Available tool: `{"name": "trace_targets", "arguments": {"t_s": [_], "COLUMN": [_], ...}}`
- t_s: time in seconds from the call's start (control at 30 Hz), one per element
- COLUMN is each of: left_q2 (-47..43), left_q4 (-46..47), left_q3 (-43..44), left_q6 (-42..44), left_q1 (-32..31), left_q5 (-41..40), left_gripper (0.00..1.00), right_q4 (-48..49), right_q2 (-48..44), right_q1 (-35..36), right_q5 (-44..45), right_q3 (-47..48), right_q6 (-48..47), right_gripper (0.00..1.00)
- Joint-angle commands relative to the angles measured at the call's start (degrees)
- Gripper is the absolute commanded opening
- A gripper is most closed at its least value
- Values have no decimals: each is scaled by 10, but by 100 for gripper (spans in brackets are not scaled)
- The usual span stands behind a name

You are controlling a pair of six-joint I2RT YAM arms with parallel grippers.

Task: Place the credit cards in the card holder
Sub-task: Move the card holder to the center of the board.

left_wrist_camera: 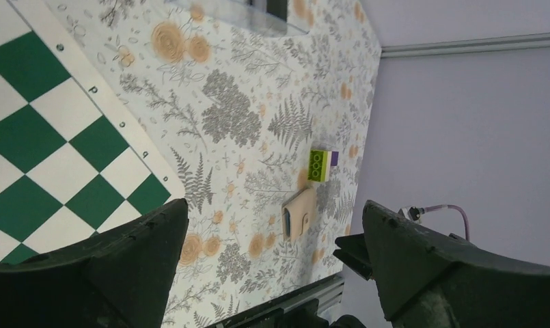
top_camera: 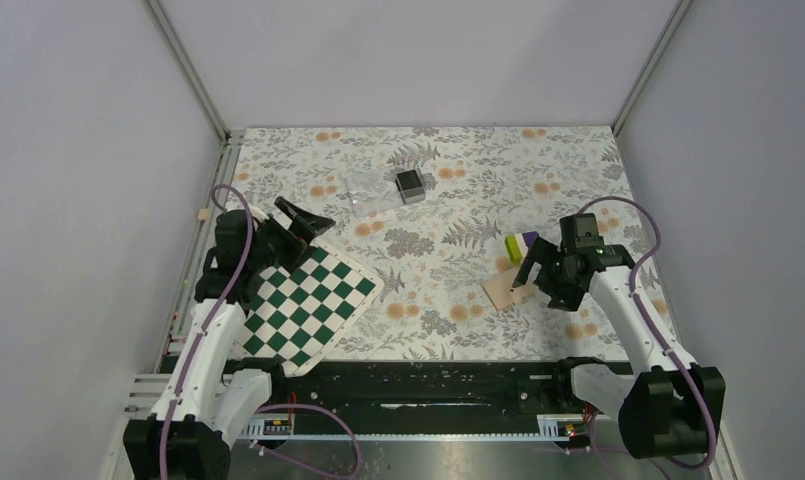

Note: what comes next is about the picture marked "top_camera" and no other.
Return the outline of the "tan card holder wallet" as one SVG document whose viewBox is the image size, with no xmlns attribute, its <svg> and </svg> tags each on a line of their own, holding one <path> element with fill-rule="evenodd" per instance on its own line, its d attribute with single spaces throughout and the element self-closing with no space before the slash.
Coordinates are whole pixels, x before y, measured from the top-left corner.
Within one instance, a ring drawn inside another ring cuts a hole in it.
<svg viewBox="0 0 805 480">
<path fill-rule="evenodd" d="M 513 287 L 513 282 L 518 272 L 519 268 L 514 267 L 481 284 L 485 295 L 497 311 L 520 305 L 528 297 L 539 292 L 538 287 L 533 283 Z"/>
</svg>

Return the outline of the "clear acrylic card box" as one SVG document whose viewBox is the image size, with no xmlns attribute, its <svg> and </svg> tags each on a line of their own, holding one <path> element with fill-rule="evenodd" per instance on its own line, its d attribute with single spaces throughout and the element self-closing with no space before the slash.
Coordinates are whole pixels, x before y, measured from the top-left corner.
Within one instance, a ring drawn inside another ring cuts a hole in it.
<svg viewBox="0 0 805 480">
<path fill-rule="evenodd" d="M 418 168 L 389 167 L 381 170 L 372 170 L 355 173 L 344 178 L 347 198 L 350 201 L 352 212 L 356 217 L 368 217 L 387 210 L 396 209 L 403 204 L 395 185 L 395 174 Z M 427 182 L 421 173 L 424 183 Z"/>
</svg>

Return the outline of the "black credit card stack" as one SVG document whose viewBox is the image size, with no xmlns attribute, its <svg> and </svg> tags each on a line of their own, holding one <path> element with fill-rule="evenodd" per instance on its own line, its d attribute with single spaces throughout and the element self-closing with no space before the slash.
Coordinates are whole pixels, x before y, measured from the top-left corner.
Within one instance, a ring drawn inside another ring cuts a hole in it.
<svg viewBox="0 0 805 480">
<path fill-rule="evenodd" d="M 425 199 L 426 185 L 421 173 L 416 169 L 396 173 L 395 185 L 404 205 L 417 203 Z"/>
</svg>

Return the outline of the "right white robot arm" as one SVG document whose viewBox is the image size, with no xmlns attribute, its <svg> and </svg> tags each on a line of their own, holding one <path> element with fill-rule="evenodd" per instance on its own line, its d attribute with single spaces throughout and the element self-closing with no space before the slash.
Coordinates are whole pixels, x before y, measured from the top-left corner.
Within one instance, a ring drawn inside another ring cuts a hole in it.
<svg viewBox="0 0 805 480">
<path fill-rule="evenodd" d="M 627 354 L 627 380 L 594 358 L 569 359 L 551 386 L 553 402 L 575 412 L 586 403 L 615 420 L 637 459 L 716 450 L 725 380 L 702 367 L 643 301 L 638 264 L 625 246 L 608 244 L 590 213 L 560 221 L 561 240 L 538 237 L 524 254 L 513 284 L 535 285 L 551 309 L 576 312 L 587 297 L 602 309 Z"/>
</svg>

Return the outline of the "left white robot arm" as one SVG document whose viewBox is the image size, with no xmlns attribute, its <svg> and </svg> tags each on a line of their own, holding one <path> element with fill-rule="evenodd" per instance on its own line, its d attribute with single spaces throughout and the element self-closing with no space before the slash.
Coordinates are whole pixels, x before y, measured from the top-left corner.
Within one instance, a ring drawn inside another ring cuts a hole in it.
<svg viewBox="0 0 805 480">
<path fill-rule="evenodd" d="M 150 413 L 125 427 L 134 478 L 227 478 L 232 446 L 255 410 L 274 411 L 287 401 L 286 381 L 263 369 L 244 369 L 217 392 L 261 273 L 269 267 L 294 272 L 314 253 L 313 240 L 335 224 L 282 197 L 274 204 L 289 226 L 249 204 L 217 216 L 187 344 Z"/>
</svg>

